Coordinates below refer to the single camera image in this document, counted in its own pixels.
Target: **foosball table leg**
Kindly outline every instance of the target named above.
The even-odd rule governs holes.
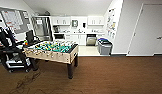
[[[72,64],[67,64],[67,68],[68,68],[68,78],[72,79],[73,78]]]
[[[78,66],[78,55],[75,56],[75,65],[74,65],[74,66],[75,66],[75,67]]]
[[[38,70],[38,66],[37,66],[37,64],[36,64],[36,62],[35,62],[35,60],[34,60],[34,58],[29,58],[29,60],[30,60],[30,62],[31,62],[31,64],[32,64],[33,71]]]

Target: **upper cabinet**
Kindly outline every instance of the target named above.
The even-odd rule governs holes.
[[[53,25],[70,25],[70,17],[51,17]]]
[[[104,17],[88,17],[88,25],[104,25]]]

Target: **dishwasher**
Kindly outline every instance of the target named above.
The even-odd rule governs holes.
[[[86,46],[95,46],[96,40],[97,40],[96,34],[87,34]]]

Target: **lower cabinet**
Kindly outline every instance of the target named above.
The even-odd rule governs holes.
[[[74,41],[79,45],[86,45],[86,35],[65,35],[66,41]]]

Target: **baseboard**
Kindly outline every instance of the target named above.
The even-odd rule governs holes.
[[[162,54],[154,54],[154,56],[162,56]]]
[[[114,56],[126,56],[126,54],[111,54],[110,56],[114,57]]]

